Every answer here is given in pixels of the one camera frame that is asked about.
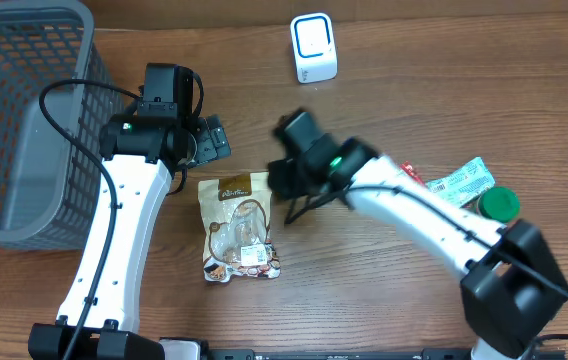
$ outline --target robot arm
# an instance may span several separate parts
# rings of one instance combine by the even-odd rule
[[[566,298],[522,269],[495,269],[507,259],[533,269],[568,291],[540,231],[519,221],[511,228],[455,208],[415,183],[388,156],[357,139],[338,146],[304,110],[282,118],[274,131],[286,158],[269,164],[269,185],[283,199],[316,196],[308,209],[336,194],[352,210],[396,226],[441,259],[460,281],[466,321],[480,337],[473,360],[525,358],[535,337]]]

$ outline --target green bottle cap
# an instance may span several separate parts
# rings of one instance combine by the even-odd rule
[[[520,201],[511,189],[494,187],[482,194],[477,207],[482,216],[507,223],[520,212]]]

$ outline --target basket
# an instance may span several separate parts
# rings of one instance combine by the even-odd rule
[[[0,3],[0,246],[84,247],[100,174],[46,122],[40,90],[61,79],[111,83],[93,45],[93,18],[77,1]],[[94,86],[48,94],[51,115],[95,155],[98,134],[123,109]]]

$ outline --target wooden table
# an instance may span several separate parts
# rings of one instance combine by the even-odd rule
[[[301,86],[287,26],[96,35],[128,89],[148,62],[195,69],[203,113],[221,116],[233,148],[190,172],[184,193],[162,206],[142,286],[143,336],[260,351],[473,344],[458,286],[438,261],[339,204],[286,228],[285,205],[275,208],[279,279],[204,281],[196,183],[281,157],[270,131],[300,105],[337,138],[360,136],[426,179],[482,156],[568,278],[568,14],[338,24],[335,36],[337,78]],[[31,325],[54,320],[80,256],[0,250],[0,358],[27,357]],[[568,305],[546,331],[568,332]]]

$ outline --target cable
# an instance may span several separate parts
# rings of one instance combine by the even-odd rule
[[[102,249],[102,254],[100,255],[100,259],[97,263],[97,268],[95,269],[95,275],[93,276],[93,282],[91,282],[91,287],[89,288],[88,296],[84,299],[84,308],[82,309],[82,313],[80,314],[80,317],[77,321],[77,325],[75,326],[75,331],[73,332],[73,336],[71,337],[71,340],[68,343],[66,351],[64,352],[64,356],[62,358],[63,360],[69,360],[71,358],[71,355],[73,353],[73,348],[75,347],[75,343],[77,343],[77,339],[79,338],[80,332],[82,331],[82,328],[84,327],[84,324],[86,323],[86,318],[88,317],[89,310],[91,309],[91,306],[93,305],[95,293],[97,292],[97,286],[100,282],[100,278],[102,276],[102,271],[104,270],[104,265],[106,264],[106,258],[108,256],[108,251],[111,247],[111,242],[113,240],[113,232],[115,230],[115,217],[116,217],[116,214],[117,214],[117,207],[118,207],[115,184],[113,183],[113,179],[111,178],[111,175],[108,173],[108,171],[106,170],[104,165],[102,165],[101,159],[98,159],[95,155],[93,155],[91,150],[89,150],[79,140],[74,138],[71,134],[66,132],[66,130],[64,130],[57,122],[55,122],[55,120],[53,119],[51,114],[46,109],[46,104],[44,103],[44,99],[46,98],[46,94],[48,94],[51,90],[53,90],[55,88],[58,88],[58,87],[64,86],[64,85],[71,85],[71,84],[76,84],[76,85],[83,84],[83,85],[99,86],[99,87],[103,87],[103,88],[106,88],[106,89],[116,91],[116,92],[119,92],[121,94],[130,96],[133,99],[138,99],[138,96],[133,94],[130,91],[118,88],[118,87],[113,86],[113,85],[101,83],[101,82],[98,82],[98,81],[83,80],[83,79],[68,79],[68,80],[56,81],[56,82],[46,86],[40,92],[40,97],[39,97],[40,110],[42,111],[44,118],[46,118],[46,121],[48,121],[48,123],[51,124],[51,126],[55,130],[57,130],[57,132],[60,133],[60,135],[62,135],[66,140],[68,140],[68,142],[70,142],[71,145],[75,146],[82,154],[84,154],[89,159],[89,161],[91,161],[100,170],[100,173],[102,173],[102,176],[104,176],[104,179],[106,180],[106,184],[108,185],[109,192],[111,193],[111,216],[110,216],[109,221],[108,221],[108,230],[106,231],[106,239],[104,240],[104,247]]]
[[[420,197],[417,194],[414,194],[410,191],[406,191],[401,186],[363,185],[363,186],[345,188],[343,190],[334,191],[332,193],[327,193],[323,196],[320,196],[320,197],[317,198],[316,201],[314,201],[312,203],[307,203],[295,215],[289,216],[292,213],[292,209],[293,209],[293,206],[294,206],[294,203],[292,203],[292,206],[289,209],[289,215],[287,215],[287,217],[286,217],[285,224],[292,223],[293,221],[298,219],[300,216],[304,215],[304,213],[306,213],[309,210],[316,209],[320,206],[323,206],[323,205],[325,205],[325,204],[327,204],[327,203],[329,203],[329,202],[331,202],[331,201],[333,201],[333,200],[335,200],[335,199],[337,199],[341,196],[346,196],[346,194],[348,192],[364,191],[364,190],[392,192],[396,195],[402,194],[402,195],[404,195],[408,198],[415,200],[416,202],[420,203],[422,206],[428,208],[433,213],[435,213],[437,216],[442,218],[442,220],[446,221],[451,226],[456,228],[458,231],[463,232],[469,239],[479,243],[480,245],[484,246],[487,249],[492,249],[493,251],[495,251],[495,254],[498,255],[499,257],[501,257],[504,262],[510,263],[511,265],[517,267],[518,269],[520,269],[521,271],[526,273],[528,276],[532,277],[533,279],[540,282],[542,285],[544,285],[544,286],[548,287],[549,289],[555,291],[556,293],[560,294],[561,296],[565,297],[568,300],[568,291],[567,290],[565,290],[561,286],[556,285],[552,281],[548,280],[542,274],[533,270],[528,265],[522,263],[521,261],[517,260],[513,256],[506,254],[504,252],[501,252],[497,249],[493,249],[493,247],[490,244],[488,244],[484,240],[478,238],[477,235],[475,235],[475,233],[473,231],[465,229],[462,225],[457,223],[455,220],[451,219],[448,215],[446,215],[440,209],[435,207],[433,204],[424,200],[422,197]],[[549,341],[549,340],[568,340],[568,334],[548,334],[548,335],[538,336],[537,338],[535,338],[534,344],[541,346],[543,342]]]
[[[166,194],[166,196],[171,196],[171,195],[175,195],[178,192],[184,190],[184,185],[186,184],[186,174],[188,172],[186,171],[186,169],[182,169],[182,180],[180,180],[180,184],[177,186],[177,189],[171,191],[170,193]]]

